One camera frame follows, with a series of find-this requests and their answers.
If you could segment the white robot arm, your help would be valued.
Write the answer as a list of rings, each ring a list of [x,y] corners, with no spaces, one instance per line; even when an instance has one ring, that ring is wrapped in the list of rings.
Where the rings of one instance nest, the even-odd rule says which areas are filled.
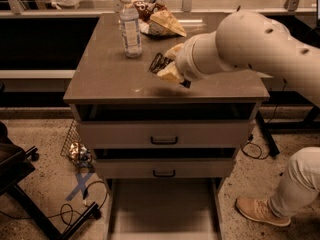
[[[260,13],[232,13],[215,31],[189,38],[167,50],[165,57],[169,63],[157,76],[169,82],[251,69],[286,80],[291,89],[320,106],[320,49]]]

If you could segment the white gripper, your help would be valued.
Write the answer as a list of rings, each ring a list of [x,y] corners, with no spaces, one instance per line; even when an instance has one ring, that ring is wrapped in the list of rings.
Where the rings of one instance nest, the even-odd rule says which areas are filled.
[[[195,35],[185,41],[168,49],[164,56],[174,62],[170,62],[164,68],[159,68],[157,76],[165,81],[178,83],[186,88],[191,86],[191,83],[205,78],[193,58],[193,50],[196,42],[200,39],[199,35]]]

